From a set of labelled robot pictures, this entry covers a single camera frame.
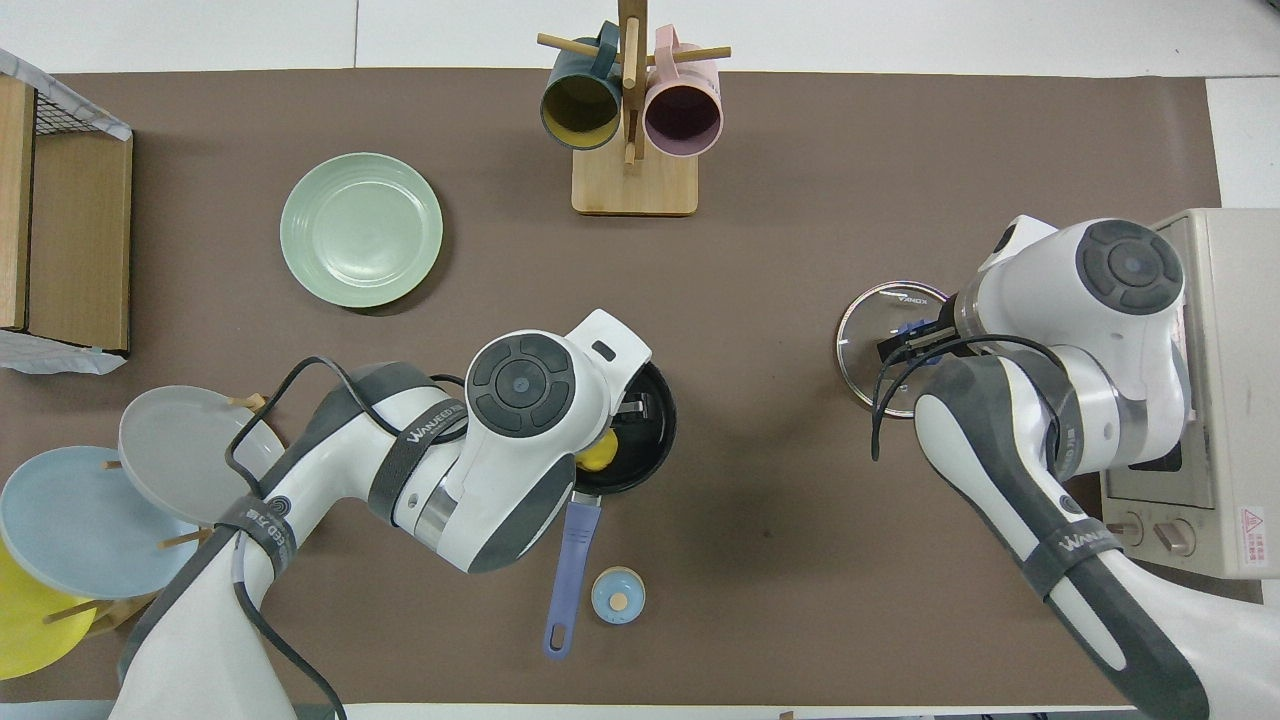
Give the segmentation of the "glass lid with blue knob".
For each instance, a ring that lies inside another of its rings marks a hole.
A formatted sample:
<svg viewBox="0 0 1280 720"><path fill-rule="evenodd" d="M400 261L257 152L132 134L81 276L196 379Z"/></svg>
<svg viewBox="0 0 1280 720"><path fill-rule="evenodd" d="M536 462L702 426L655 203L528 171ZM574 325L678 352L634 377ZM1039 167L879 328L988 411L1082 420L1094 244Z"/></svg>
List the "glass lid with blue knob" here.
<svg viewBox="0 0 1280 720"><path fill-rule="evenodd" d="M952 318L954 305L946 293L913 281L887 282L861 293L845 313L835 346L841 374L855 395L874 407L876 379L883 366L877 352L879 341L902 333L915 337L920 325L941 316ZM945 354L942 361L950 356L951 354ZM879 397L890 389L890 382L909 365L910 363L900 363L884 372ZM900 383L884 415L911 418L916 397L936 374L938 365L923 364Z"/></svg>

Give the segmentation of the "pale green plate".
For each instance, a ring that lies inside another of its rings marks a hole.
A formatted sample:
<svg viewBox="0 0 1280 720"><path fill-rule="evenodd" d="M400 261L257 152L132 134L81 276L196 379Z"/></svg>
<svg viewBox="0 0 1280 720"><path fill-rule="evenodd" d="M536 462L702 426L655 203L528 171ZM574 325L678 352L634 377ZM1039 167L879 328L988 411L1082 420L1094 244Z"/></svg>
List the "pale green plate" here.
<svg viewBox="0 0 1280 720"><path fill-rule="evenodd" d="M342 307L376 307L410 293L435 265L443 233L433 187L378 152L339 155L308 170L279 225L292 275Z"/></svg>

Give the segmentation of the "wooden plate rack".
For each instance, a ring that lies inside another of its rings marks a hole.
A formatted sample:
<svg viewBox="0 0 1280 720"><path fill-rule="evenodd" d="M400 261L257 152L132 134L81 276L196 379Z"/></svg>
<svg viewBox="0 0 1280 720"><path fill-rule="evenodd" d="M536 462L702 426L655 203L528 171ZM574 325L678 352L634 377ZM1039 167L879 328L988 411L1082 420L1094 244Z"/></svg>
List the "wooden plate rack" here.
<svg viewBox="0 0 1280 720"><path fill-rule="evenodd" d="M246 407L253 413L261 413L268 402L268 396L260 393L253 393L247 397L229 397L227 404L236 407ZM183 536L175 536L169 539L157 543L160 550L169 550L188 543L201 543L207 539L211 534L211 529L206 527L198 527L196 530L186 533ZM147 603L150 603L157 593L142 594L127 600L87 600L84 602L77 603L74 606L67 606L51 612L42 618L41 623L44 625L52 625L54 623L60 623L68 618L73 618L84 612L96 612L92 626L90 628L90 635L99 634L101 632L111 630L120 624L123 624L129 618L133 618L140 612Z"/></svg>

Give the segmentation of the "grey plate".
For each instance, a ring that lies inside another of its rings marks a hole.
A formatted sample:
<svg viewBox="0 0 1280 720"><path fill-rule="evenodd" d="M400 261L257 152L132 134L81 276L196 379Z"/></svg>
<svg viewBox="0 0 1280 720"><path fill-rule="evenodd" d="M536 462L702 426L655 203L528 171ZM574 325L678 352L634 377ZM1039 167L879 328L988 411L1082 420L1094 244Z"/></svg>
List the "grey plate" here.
<svg viewBox="0 0 1280 720"><path fill-rule="evenodd" d="M250 410L210 389L150 389L122 415L122 466L137 491L160 509L210 527L250 491L224 454L251 418Z"/></svg>

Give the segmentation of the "light blue plate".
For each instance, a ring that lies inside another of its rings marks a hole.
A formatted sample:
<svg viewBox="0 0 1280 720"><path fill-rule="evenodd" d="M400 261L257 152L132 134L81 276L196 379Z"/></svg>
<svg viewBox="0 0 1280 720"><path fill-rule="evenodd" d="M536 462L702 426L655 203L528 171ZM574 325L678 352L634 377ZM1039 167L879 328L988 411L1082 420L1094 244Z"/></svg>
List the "light blue plate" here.
<svg viewBox="0 0 1280 720"><path fill-rule="evenodd" d="M67 592L124 600L166 585L197 550L189 523L147 501L113 448L72 446L23 462L0 491L0 536L29 574Z"/></svg>

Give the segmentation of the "yellow plate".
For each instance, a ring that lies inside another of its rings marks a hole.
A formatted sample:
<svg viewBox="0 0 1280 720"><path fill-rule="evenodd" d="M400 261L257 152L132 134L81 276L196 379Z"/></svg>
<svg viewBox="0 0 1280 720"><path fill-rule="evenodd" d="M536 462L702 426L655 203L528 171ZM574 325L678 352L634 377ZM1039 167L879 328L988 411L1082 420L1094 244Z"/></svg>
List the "yellow plate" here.
<svg viewBox="0 0 1280 720"><path fill-rule="evenodd" d="M33 578L0 541L0 680L35 673L69 653L96 612L86 610L50 624L44 619L83 602Z"/></svg>

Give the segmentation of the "wooden mug rack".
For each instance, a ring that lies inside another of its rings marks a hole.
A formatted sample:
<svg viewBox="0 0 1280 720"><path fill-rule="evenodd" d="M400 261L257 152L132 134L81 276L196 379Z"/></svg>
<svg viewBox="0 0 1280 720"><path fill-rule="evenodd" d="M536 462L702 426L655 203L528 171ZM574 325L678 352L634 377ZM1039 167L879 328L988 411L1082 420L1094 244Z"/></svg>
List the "wooden mug rack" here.
<svg viewBox="0 0 1280 720"><path fill-rule="evenodd" d="M655 33L646 28L646 0L617 0L622 102L620 128L596 149L572 150L571 205L585 215L687 217L699 201L698 159L676 158L657 150L645 135L643 108L648 72L655 65ZM539 35L541 45L584 56L602 58L608 51L577 40ZM698 47L675 54L676 61L713 60L730 56L730 47Z"/></svg>

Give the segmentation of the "brown table mat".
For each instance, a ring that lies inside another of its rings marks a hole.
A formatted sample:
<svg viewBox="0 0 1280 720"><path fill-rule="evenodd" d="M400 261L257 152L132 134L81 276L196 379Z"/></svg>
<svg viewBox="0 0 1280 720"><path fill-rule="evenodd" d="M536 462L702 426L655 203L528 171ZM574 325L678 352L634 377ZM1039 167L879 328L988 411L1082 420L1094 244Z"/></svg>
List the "brown table mat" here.
<svg viewBox="0 0 1280 720"><path fill-rule="evenodd" d="M846 306L886 281L954 291L1005 225L1160 222L1220 204L1202 79L728 73L727 122L684 219L581 217L541 127L544 70L65 76L134 131L131 360L0 372L0 484L28 457L111 446L157 386L268 392L302 357L462 373L499 334L603 307L654 352L675 448L603 502L590 571L636 570L635 623L579 616L540 651L561 525L465 575L339 502L264 612L353 705L1117 705L1007 551L869 416L835 365ZM375 313L315 299L278 227L347 152L408 163L445 242Z"/></svg>

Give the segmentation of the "pink mug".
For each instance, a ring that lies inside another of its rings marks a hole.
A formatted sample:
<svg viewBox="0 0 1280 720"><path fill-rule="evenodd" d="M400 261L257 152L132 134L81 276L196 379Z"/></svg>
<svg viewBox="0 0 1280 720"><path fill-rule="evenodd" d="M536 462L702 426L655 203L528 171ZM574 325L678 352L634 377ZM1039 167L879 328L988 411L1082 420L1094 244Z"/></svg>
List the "pink mug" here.
<svg viewBox="0 0 1280 720"><path fill-rule="evenodd" d="M676 61L696 50L678 41L672 24L655 32L655 65L648 72L643 126L650 143L676 158L694 158L721 136L723 109L716 61Z"/></svg>

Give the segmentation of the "dark teal mug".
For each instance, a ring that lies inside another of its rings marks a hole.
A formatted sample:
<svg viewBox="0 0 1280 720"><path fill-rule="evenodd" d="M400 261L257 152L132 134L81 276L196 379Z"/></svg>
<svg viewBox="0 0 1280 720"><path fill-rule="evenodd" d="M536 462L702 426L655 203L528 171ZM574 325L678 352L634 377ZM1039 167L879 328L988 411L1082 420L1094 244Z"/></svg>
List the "dark teal mug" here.
<svg viewBox="0 0 1280 720"><path fill-rule="evenodd" d="M540 113L553 138L572 150L590 150L609 142L620 128L620 27L607 20L596 37L579 41L603 47L608 55L588 58L562 50L541 96Z"/></svg>

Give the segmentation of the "white toaster oven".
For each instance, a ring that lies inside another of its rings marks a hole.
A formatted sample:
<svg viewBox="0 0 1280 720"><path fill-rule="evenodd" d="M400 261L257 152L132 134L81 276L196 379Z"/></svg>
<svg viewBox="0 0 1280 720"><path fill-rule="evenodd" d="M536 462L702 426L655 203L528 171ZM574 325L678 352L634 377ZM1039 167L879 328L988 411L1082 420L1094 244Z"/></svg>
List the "white toaster oven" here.
<svg viewBox="0 0 1280 720"><path fill-rule="evenodd" d="M1166 457L1103 474L1103 519L1134 559L1280 579L1280 209L1190 209L1158 232L1187 273L1190 420Z"/></svg>

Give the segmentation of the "white marbled sheet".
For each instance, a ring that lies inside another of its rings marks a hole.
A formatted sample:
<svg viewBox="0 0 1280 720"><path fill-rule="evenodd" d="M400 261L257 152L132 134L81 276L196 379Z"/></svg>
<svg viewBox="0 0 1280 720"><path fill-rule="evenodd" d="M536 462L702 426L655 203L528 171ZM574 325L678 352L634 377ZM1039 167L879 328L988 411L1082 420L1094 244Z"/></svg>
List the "white marbled sheet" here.
<svg viewBox="0 0 1280 720"><path fill-rule="evenodd" d="M35 375L104 375L124 364L123 356L97 347L78 347L33 334L0 331L0 368Z"/></svg>
<svg viewBox="0 0 1280 720"><path fill-rule="evenodd" d="M125 122L3 47L0 47L0 73L18 79L35 91L36 135L102 132L120 141L132 140L132 128Z"/></svg>

